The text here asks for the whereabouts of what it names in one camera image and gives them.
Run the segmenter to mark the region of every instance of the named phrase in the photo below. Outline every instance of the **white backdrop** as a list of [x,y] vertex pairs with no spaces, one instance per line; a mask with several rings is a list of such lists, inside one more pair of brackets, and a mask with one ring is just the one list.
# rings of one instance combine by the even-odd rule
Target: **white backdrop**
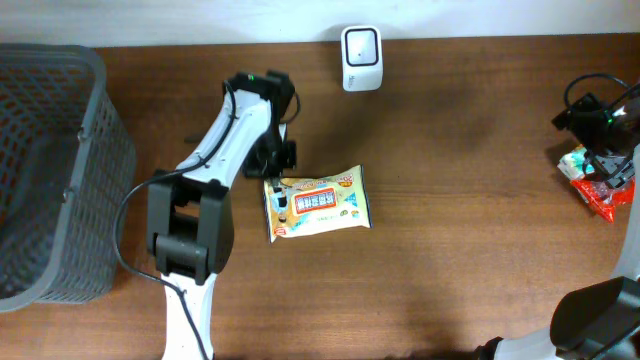
[[87,46],[640,31],[640,0],[0,0],[0,42]]

